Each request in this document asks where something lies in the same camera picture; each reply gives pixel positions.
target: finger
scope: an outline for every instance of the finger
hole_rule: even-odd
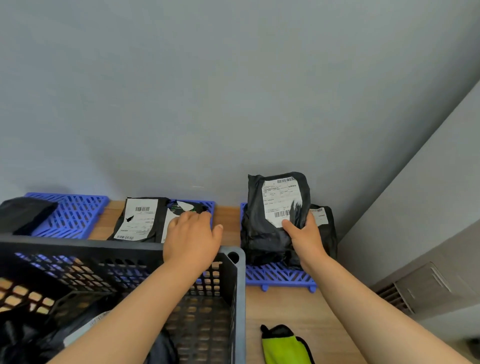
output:
[[[217,225],[212,230],[212,237],[213,241],[217,243],[218,246],[222,243],[222,236],[223,236],[223,225]]]
[[[288,220],[282,221],[282,227],[290,235],[290,238],[295,238],[295,236],[297,236],[297,234],[300,232],[300,229]]]
[[[209,213],[208,211],[204,211],[200,214],[198,217],[198,220],[201,221],[204,224],[210,225],[210,221],[212,219],[212,214]]]
[[[179,223],[179,218],[173,218],[167,226],[167,233],[172,230]]]
[[[194,212],[194,211],[182,212],[182,214],[180,215],[179,224],[182,224],[182,223],[186,222],[187,220],[191,219],[196,214],[197,213]]]
[[[310,227],[310,226],[317,227],[317,223],[315,222],[315,216],[313,216],[311,211],[308,212],[307,221],[305,221],[305,227]]]

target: blue plastic pallet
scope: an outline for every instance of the blue plastic pallet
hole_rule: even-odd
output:
[[[103,209],[110,202],[107,196],[86,194],[29,192],[25,196],[58,202],[57,209],[32,233],[32,236],[51,238],[88,238]]]
[[[182,201],[182,202],[196,202],[198,204],[204,204],[205,206],[208,207],[208,212],[212,214],[212,218],[210,219],[210,227],[213,226],[213,212],[215,211],[215,201],[203,201],[203,200],[182,200],[181,198],[176,198],[173,199],[171,198],[170,200],[174,201]]]
[[[245,205],[240,205],[240,229]],[[283,263],[270,263],[260,267],[246,266],[245,275],[248,286],[260,286],[264,292],[269,286],[306,287],[311,293],[317,288],[313,278],[303,270],[289,269]]]

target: black plastic crate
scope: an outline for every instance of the black plastic crate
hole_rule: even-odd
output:
[[[162,255],[162,244],[0,235],[0,311],[29,301],[63,324],[105,295],[127,295]],[[222,246],[166,325],[181,363],[244,363],[243,251]]]

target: slatted vent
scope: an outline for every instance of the slatted vent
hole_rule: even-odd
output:
[[[394,283],[382,288],[381,290],[378,290],[376,294],[378,294],[389,304],[398,308],[404,314],[411,315],[414,313],[407,302],[405,302]]]

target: barcode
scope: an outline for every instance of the barcode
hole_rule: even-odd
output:
[[[134,239],[134,236],[118,235],[115,239],[133,240],[133,239]]]
[[[288,181],[293,181],[293,180],[295,180],[295,178],[293,178],[293,177],[288,177],[288,178],[283,178],[283,179],[281,179],[281,180],[277,180],[276,182],[277,182],[277,183],[283,183],[283,182],[288,182]]]
[[[285,210],[285,211],[278,211],[275,213],[276,218],[279,218],[280,216],[281,217],[290,216],[290,211]]]

